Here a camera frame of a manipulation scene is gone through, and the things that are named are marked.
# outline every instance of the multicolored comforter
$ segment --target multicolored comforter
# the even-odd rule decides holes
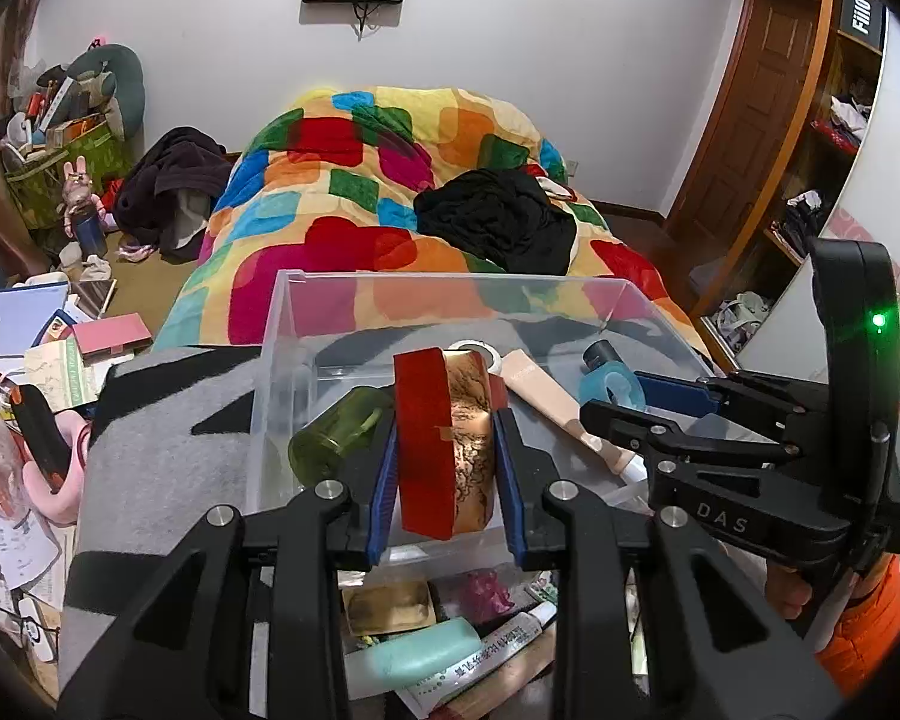
[[[308,95],[242,153],[211,215],[202,264],[157,344],[261,343],[281,269],[499,272],[416,232],[413,198],[476,167],[566,181],[557,148],[509,103],[461,89]],[[568,275],[631,280],[706,351],[653,265],[615,239],[586,199],[554,203],[577,222]]]

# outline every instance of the door panel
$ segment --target door panel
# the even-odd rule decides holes
[[[818,4],[754,0],[748,30],[713,138],[668,228],[729,248],[789,127],[806,76]]]

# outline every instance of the black bottle cap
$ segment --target black bottle cap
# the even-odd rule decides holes
[[[623,360],[613,348],[613,344],[601,338],[600,341],[591,343],[583,352],[583,365],[586,365],[587,370],[597,370],[604,362],[623,362]]]

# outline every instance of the clear plastic bin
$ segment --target clear plastic bin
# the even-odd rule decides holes
[[[394,354],[475,338],[501,355],[523,348],[573,396],[583,351],[606,338],[632,370],[694,380],[712,375],[658,308],[629,281],[509,274],[303,274],[280,271],[266,322],[253,402],[245,512],[286,504],[301,485],[290,470],[290,436],[353,386],[394,382]],[[526,445],[550,453],[557,471],[605,499],[620,482],[602,459],[513,393]],[[429,579],[511,559],[495,501],[480,533],[426,541],[400,527],[366,584]]]

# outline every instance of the blue notebook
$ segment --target blue notebook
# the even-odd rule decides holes
[[[65,281],[0,290],[0,357],[22,357],[69,291]]]

